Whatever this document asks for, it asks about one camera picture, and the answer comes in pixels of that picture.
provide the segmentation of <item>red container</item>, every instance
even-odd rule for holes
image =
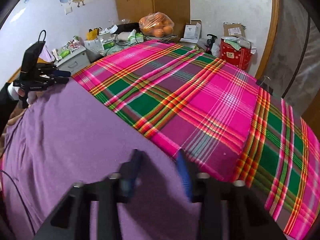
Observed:
[[[247,70],[249,66],[251,59],[250,51],[250,49],[246,48],[241,48],[237,51],[231,45],[221,40],[220,58],[242,70]]]

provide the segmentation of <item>bed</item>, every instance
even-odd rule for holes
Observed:
[[[178,44],[138,44],[45,93],[8,128],[2,167],[38,229],[72,183],[101,180],[138,148],[149,158],[132,203],[119,206],[123,238],[195,239],[199,205],[188,202],[174,166],[183,148],[211,176],[244,180],[284,233],[302,239],[319,213],[319,141],[255,82]],[[3,188],[17,238],[31,239],[7,178]]]

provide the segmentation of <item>black cable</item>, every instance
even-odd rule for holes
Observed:
[[[137,40],[137,33],[134,35],[134,38],[136,39],[136,43],[139,44],[139,42]]]
[[[118,34],[116,34],[116,36],[115,36],[115,44],[116,44],[116,45],[118,45],[118,46],[123,46],[123,47],[128,47],[128,46],[131,46],[131,45],[132,45],[132,44],[129,44],[129,45],[121,45],[121,44],[118,44],[118,43],[116,42],[117,37],[118,37]]]
[[[22,205],[23,205],[24,211],[26,212],[26,215],[27,215],[27,217],[28,217],[28,220],[29,220],[29,223],[30,223],[30,226],[31,226],[31,230],[32,230],[33,236],[35,236],[35,235],[36,235],[36,232],[35,232],[35,229],[33,228],[33,224],[32,224],[32,222],[31,222],[31,218],[30,218],[29,211],[28,211],[28,209],[27,209],[26,204],[24,203],[24,201],[23,201],[23,199],[22,199],[22,196],[21,196],[21,194],[20,194],[20,192],[19,192],[19,190],[18,190],[17,185],[15,184],[15,182],[13,181],[13,179],[10,177],[10,175],[9,175],[8,173],[6,173],[4,170],[1,170],[1,169],[0,169],[0,171],[1,171],[3,174],[5,174],[5,175],[11,180],[11,182],[12,182],[13,185],[14,185],[14,187],[16,188],[16,190],[17,190],[17,192],[18,192],[18,195],[19,195],[19,198],[20,198],[20,201],[21,201],[21,203],[22,203]]]
[[[11,143],[11,141],[12,141],[12,138],[13,138],[13,135],[14,135],[15,131],[17,130],[17,128],[18,128],[18,126],[19,126],[19,124],[20,124],[23,116],[24,116],[24,114],[21,116],[19,122],[17,123],[16,127],[15,127],[14,130],[12,131],[11,137],[10,137],[10,139],[9,139],[6,147],[5,147],[4,150],[3,150],[3,154],[5,153],[5,151],[7,150],[8,146],[10,145],[10,143]]]
[[[283,93],[283,95],[282,95],[282,98],[284,98],[284,97],[287,95],[289,89],[291,88],[291,86],[292,86],[294,80],[296,79],[296,76],[297,76],[297,74],[298,74],[298,72],[299,72],[299,70],[300,70],[302,61],[303,61],[303,59],[304,59],[304,55],[305,55],[306,50],[307,50],[308,42],[309,42],[310,24],[311,24],[311,18],[310,18],[310,15],[308,15],[308,27],[307,27],[306,40],[305,40],[305,42],[304,42],[304,46],[303,46],[303,50],[302,50],[302,52],[301,52],[300,60],[299,60],[299,62],[298,62],[298,65],[297,65],[296,70],[294,71],[294,73],[293,73],[293,75],[292,75],[292,78],[291,78],[291,80],[290,80],[290,82],[289,82],[289,85],[287,86],[286,90],[284,91],[284,93]]]
[[[10,137],[10,139],[9,139],[6,147],[4,148],[3,153],[6,152],[7,148],[8,148],[9,145],[11,144],[12,138],[13,138],[13,136],[14,136],[14,134],[15,134],[15,131],[17,130],[17,128],[18,128],[21,120],[23,119],[23,116],[24,116],[24,114],[21,116],[19,122],[17,123],[16,127],[15,127],[14,130],[12,131],[11,137]],[[0,169],[0,171],[1,171],[3,174],[5,174],[5,175],[11,180],[11,182],[12,182],[13,185],[14,185],[14,187],[16,188],[16,190],[17,190],[17,192],[18,192],[18,195],[19,195],[19,198],[20,198],[20,201],[21,201],[21,203],[22,203],[22,205],[23,205],[24,211],[25,211],[25,213],[26,213],[26,215],[27,215],[27,217],[28,217],[28,220],[29,220],[29,223],[30,223],[30,226],[31,226],[31,229],[32,229],[32,233],[33,233],[33,235],[35,235],[36,232],[35,232],[35,229],[33,228],[33,225],[32,225],[32,222],[31,222],[31,218],[30,218],[30,215],[29,215],[29,211],[28,211],[28,209],[27,209],[26,204],[24,203],[24,201],[23,201],[23,199],[22,199],[22,196],[21,196],[21,194],[20,194],[20,192],[19,192],[19,190],[18,190],[17,185],[15,184],[15,182],[13,181],[13,179],[10,177],[10,175],[9,175],[8,173],[6,173],[4,170],[1,170],[1,169]]]
[[[142,36],[145,36],[146,38],[148,38],[149,40],[152,40],[150,37],[144,35],[142,32],[140,33]]]
[[[45,40],[46,36],[47,36],[47,32],[45,30],[42,30],[39,34],[39,38],[38,38],[38,42],[40,41],[40,36],[41,34],[44,32],[44,38],[43,38],[43,41]]]

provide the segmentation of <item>drawer handle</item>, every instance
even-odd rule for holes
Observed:
[[[73,65],[68,66],[68,68],[74,68],[74,67],[77,66],[77,65],[78,65],[78,62],[75,61],[75,62],[73,63]]]

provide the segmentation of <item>plaid blanket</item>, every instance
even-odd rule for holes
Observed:
[[[260,89],[232,180],[257,192],[283,232],[303,239],[320,208],[319,141],[283,99]]]
[[[319,142],[292,108],[247,73],[199,51],[147,41],[73,78],[174,158],[244,180],[281,229],[302,239],[319,213]]]
[[[230,180],[259,88],[247,73],[181,45],[147,41],[73,78],[170,157],[182,147],[202,171]]]

